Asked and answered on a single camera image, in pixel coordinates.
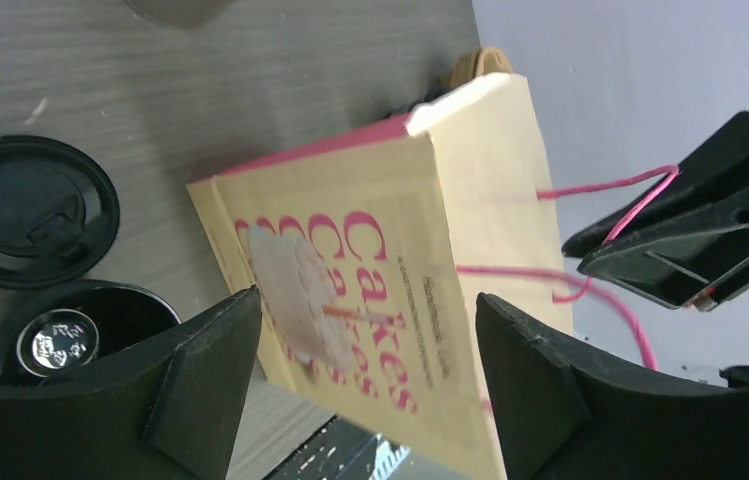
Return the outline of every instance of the black cup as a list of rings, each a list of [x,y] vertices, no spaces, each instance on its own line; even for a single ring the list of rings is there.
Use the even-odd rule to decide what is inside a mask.
[[[0,386],[39,385],[179,323],[170,305],[134,285],[85,280],[53,287],[1,323]]]

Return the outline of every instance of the black lid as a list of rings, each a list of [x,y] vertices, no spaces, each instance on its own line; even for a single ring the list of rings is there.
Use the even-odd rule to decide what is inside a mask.
[[[0,287],[82,276],[109,251],[119,221],[115,187],[87,155],[48,138],[0,138]]]

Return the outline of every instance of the gift bag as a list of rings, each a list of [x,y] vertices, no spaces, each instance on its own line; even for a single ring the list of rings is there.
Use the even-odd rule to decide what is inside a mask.
[[[189,185],[230,291],[263,299],[268,380],[470,478],[504,477],[474,330],[493,292],[572,333],[525,78],[492,74],[348,134]]]

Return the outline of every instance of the pink cord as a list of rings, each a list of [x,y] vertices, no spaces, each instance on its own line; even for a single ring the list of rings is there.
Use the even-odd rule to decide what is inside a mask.
[[[456,267],[456,271],[457,273],[464,275],[503,275],[539,278],[543,280],[557,280],[568,283],[572,286],[580,287],[583,292],[588,292],[599,297],[627,322],[630,331],[633,333],[633,338],[636,340],[636,345],[639,347],[639,354],[642,356],[642,363],[646,368],[650,368],[654,371],[659,370],[659,367],[657,366],[657,358],[654,355],[654,349],[651,347],[651,342],[648,340],[648,336],[645,334],[642,324],[639,323],[639,320],[636,319],[633,312],[627,308],[621,300],[603,288],[588,285],[587,282],[567,273],[545,268],[458,266]]]
[[[574,188],[563,188],[560,190],[545,190],[540,191],[536,193],[536,197],[539,200],[552,200],[560,197],[567,197],[569,195],[579,195],[581,193],[592,193],[592,192],[600,192],[602,190],[611,190],[614,188],[621,188],[621,187],[628,187],[630,185],[635,185],[639,182],[644,182],[645,180],[648,180],[649,178],[656,177],[658,175],[665,175],[666,177],[663,179],[663,181],[657,185],[656,188],[648,192],[647,195],[645,195],[645,198],[639,201],[636,205],[633,206],[633,208],[630,209],[626,214],[624,214],[623,217],[621,217],[621,220],[618,221],[618,223],[615,224],[615,226],[610,230],[609,235],[607,235],[607,238],[604,239],[604,241],[601,243],[602,245],[606,245],[607,243],[615,240],[618,235],[621,233],[622,230],[624,230],[627,225],[630,224],[631,221],[636,217],[636,215],[639,215],[639,213],[642,212],[642,210],[648,206],[649,203],[654,201],[655,198],[657,198],[657,195],[661,194],[663,190],[665,190],[671,182],[674,181],[675,178],[677,178],[678,175],[680,175],[680,169],[677,167],[677,165],[666,165],[663,167],[655,168],[653,170],[649,170],[643,174],[636,175],[635,177],[625,178],[623,180],[616,180],[614,182],[609,183],[599,183],[596,185],[584,185],[582,187],[574,187]],[[583,298],[583,295],[586,294],[586,290],[592,285],[592,278],[588,277],[586,278],[586,281],[583,282],[583,285],[580,287],[580,290],[575,293],[574,295],[570,295],[568,297],[557,297],[554,296],[554,302],[556,303],[570,303],[575,302],[577,300],[580,300]]]

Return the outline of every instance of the gray wooden table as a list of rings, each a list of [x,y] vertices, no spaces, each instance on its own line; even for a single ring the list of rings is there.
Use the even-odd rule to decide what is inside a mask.
[[[477,44],[470,0],[238,0],[194,31],[121,0],[0,0],[0,135],[96,159],[123,220],[90,276],[149,288],[191,318],[227,292],[187,179],[369,122]],[[0,291],[0,318],[19,298]],[[330,415],[262,378],[230,478],[262,478]]]

